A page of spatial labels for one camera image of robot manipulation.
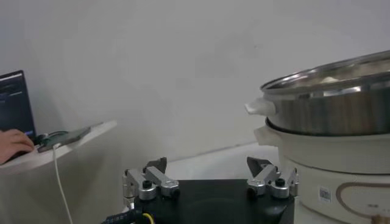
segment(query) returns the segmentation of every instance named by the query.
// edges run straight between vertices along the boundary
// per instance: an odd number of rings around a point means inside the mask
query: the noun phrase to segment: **laptop screen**
[[[36,135],[23,71],[0,76],[0,130],[9,129]]]

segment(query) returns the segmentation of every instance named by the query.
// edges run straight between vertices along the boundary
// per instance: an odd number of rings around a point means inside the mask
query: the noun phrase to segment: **hand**
[[[34,143],[23,132],[16,129],[0,131],[0,164],[17,152],[31,152],[33,149]]]

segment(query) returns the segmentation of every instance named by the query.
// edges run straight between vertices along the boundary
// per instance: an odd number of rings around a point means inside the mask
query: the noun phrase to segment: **black cable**
[[[142,211],[133,209],[120,214],[108,216],[102,224],[129,224],[142,218]]]

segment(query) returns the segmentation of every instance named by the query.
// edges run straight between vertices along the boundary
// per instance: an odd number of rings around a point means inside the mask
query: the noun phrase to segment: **white cable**
[[[60,179],[60,174],[59,174],[59,167],[57,164],[57,154],[55,153],[55,150],[57,148],[59,148],[60,146],[61,146],[61,143],[57,143],[57,144],[53,145],[53,160],[54,160],[54,166],[55,166],[55,174],[57,176],[58,186],[60,187],[62,200],[63,200],[63,203],[65,204],[66,213],[68,214],[69,222],[70,222],[70,224],[73,224],[71,212],[69,211],[69,207],[68,207],[68,202],[66,202],[65,194],[64,194],[63,189],[62,189],[62,184],[61,184],[61,179]]]

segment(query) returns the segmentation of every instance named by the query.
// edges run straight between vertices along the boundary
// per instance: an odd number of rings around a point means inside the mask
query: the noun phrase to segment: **white shelf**
[[[59,147],[55,152],[57,159],[75,149],[81,149],[81,146],[90,140],[102,135],[116,126],[116,121],[104,122],[94,127],[85,135],[80,141],[69,145]],[[43,153],[38,153],[35,149],[33,152],[20,156],[12,161],[9,161],[0,166],[0,175],[11,175],[16,173],[32,170],[43,166],[47,163],[53,162],[53,151],[49,150]]]

